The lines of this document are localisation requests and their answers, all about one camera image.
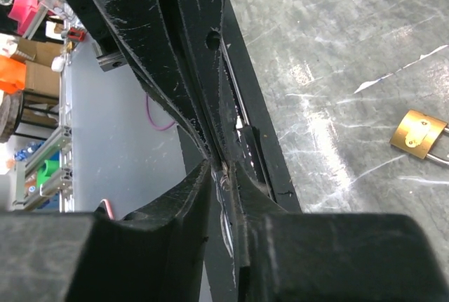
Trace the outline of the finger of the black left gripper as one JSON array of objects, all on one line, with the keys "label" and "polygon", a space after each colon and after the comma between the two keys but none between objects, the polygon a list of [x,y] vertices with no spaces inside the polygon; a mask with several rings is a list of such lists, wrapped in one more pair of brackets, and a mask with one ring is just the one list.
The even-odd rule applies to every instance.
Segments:
[{"label": "finger of the black left gripper", "polygon": [[181,89],[177,59],[184,55],[176,0],[93,2],[147,92],[170,114],[172,94]]},{"label": "finger of the black left gripper", "polygon": [[184,55],[177,59],[181,89],[172,94],[170,115],[194,139],[212,169],[219,171],[227,157],[220,114],[224,0],[176,2]]}]

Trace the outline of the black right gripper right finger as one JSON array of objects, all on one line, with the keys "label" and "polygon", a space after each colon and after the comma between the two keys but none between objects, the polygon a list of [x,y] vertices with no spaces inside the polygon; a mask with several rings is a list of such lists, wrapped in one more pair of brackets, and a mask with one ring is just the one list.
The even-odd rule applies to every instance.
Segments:
[{"label": "black right gripper right finger", "polygon": [[231,168],[240,301],[447,301],[423,229],[402,214],[302,214]]}]

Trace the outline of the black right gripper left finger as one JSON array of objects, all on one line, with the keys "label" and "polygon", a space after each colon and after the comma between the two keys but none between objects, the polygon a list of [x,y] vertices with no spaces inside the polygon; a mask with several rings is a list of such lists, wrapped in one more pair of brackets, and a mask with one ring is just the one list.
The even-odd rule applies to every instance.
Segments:
[{"label": "black right gripper left finger", "polygon": [[4,212],[2,301],[198,301],[211,170],[114,221],[94,213]]}]

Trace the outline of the small brass padlock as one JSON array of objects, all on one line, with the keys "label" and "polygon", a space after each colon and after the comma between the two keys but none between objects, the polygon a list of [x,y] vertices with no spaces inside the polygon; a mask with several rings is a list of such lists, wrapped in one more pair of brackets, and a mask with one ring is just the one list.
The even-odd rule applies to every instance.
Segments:
[{"label": "small brass padlock", "polygon": [[448,166],[448,159],[431,153],[431,149],[442,134],[448,134],[448,122],[417,110],[408,110],[390,138],[389,144],[416,158]]}]

